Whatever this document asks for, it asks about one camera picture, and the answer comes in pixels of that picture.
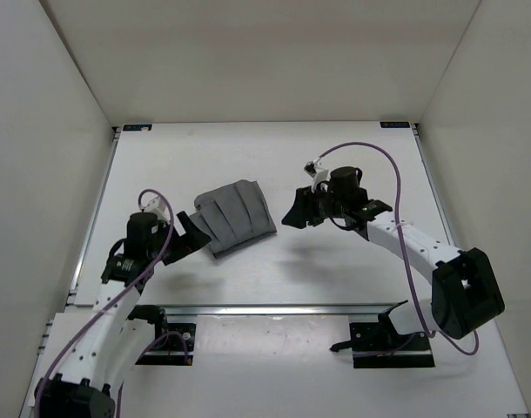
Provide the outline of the grey pleated skirt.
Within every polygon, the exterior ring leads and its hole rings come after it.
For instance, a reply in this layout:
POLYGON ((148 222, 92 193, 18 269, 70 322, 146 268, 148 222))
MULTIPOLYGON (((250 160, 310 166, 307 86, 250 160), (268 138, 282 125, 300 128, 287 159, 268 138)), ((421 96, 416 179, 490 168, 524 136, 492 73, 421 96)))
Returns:
POLYGON ((277 232, 258 182, 241 179, 204 192, 194 199, 191 221, 211 241, 207 245, 218 259, 277 232))

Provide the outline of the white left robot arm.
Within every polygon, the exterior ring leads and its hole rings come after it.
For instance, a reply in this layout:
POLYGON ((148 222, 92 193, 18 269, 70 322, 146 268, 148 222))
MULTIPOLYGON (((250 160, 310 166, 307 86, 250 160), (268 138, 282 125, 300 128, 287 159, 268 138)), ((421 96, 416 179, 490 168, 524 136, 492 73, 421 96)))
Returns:
POLYGON ((157 210, 133 213, 126 236, 109 251, 90 318, 38 382, 37 417, 112 417, 125 376, 149 347, 170 336, 165 310, 139 304, 158 263, 170 265, 202 249, 210 237, 185 212, 172 220, 157 210))

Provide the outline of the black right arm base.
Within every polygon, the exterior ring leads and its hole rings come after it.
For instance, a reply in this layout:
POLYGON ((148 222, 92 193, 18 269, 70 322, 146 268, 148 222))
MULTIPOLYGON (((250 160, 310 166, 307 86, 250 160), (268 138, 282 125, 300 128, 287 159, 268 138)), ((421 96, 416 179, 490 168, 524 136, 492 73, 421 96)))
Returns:
POLYGON ((330 351, 351 350, 355 369, 435 367, 426 334, 400 335, 389 319, 389 314, 405 303, 404 300, 382 311, 375 322, 351 322, 350 339, 334 343, 330 351))

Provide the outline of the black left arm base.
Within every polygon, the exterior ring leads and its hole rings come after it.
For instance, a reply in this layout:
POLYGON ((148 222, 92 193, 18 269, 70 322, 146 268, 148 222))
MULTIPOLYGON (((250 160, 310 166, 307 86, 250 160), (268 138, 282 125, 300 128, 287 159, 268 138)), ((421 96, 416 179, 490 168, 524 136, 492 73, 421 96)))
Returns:
POLYGON ((193 364, 195 322, 170 319, 164 308, 154 305, 136 306, 128 320, 142 320, 153 327, 154 340, 140 355, 137 365, 189 367, 193 364))

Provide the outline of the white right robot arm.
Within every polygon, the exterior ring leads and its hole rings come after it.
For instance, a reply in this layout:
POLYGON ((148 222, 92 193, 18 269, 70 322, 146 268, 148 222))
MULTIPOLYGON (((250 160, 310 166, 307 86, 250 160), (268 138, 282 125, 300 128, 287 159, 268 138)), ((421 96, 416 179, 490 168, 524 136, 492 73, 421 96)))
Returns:
POLYGON ((482 250, 461 250, 396 219, 391 206, 370 199, 360 187, 362 172, 357 167, 328 171, 309 163, 305 170, 313 182, 297 189, 283 225, 304 229, 329 219, 408 261, 431 287, 430 298, 399 302, 379 314, 381 345, 397 348, 417 332, 442 332, 460 340, 504 312, 494 270, 482 250))

